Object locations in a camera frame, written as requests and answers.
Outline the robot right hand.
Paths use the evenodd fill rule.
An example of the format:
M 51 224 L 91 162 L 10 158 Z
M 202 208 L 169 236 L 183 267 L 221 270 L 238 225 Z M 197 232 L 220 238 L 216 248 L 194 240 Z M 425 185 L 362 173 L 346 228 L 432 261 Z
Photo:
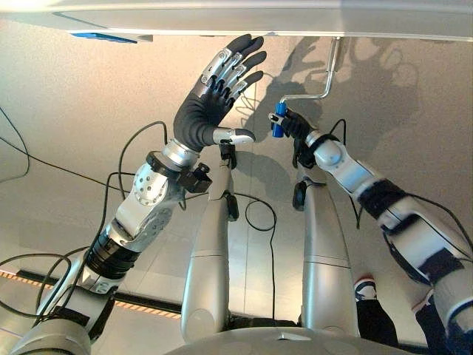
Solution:
M 268 118 L 275 126 L 279 126 L 279 130 L 286 137 L 292 137 L 300 140 L 307 147 L 311 147 L 316 140 L 316 136 L 312 135 L 314 128 L 299 113 L 287 109 L 284 115 L 269 113 Z

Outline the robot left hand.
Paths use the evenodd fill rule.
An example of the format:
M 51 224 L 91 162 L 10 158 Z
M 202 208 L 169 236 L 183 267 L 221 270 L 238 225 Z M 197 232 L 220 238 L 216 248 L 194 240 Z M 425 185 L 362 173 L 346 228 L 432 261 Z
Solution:
M 245 34 L 216 53 L 177 110 L 174 137 L 163 150 L 166 160 L 181 169 L 188 168 L 207 146 L 256 140 L 248 129 L 223 127 L 220 123 L 239 96 L 261 80 L 262 71 L 249 72 L 267 58 L 267 53 L 260 50 L 263 44 L 263 37 Z

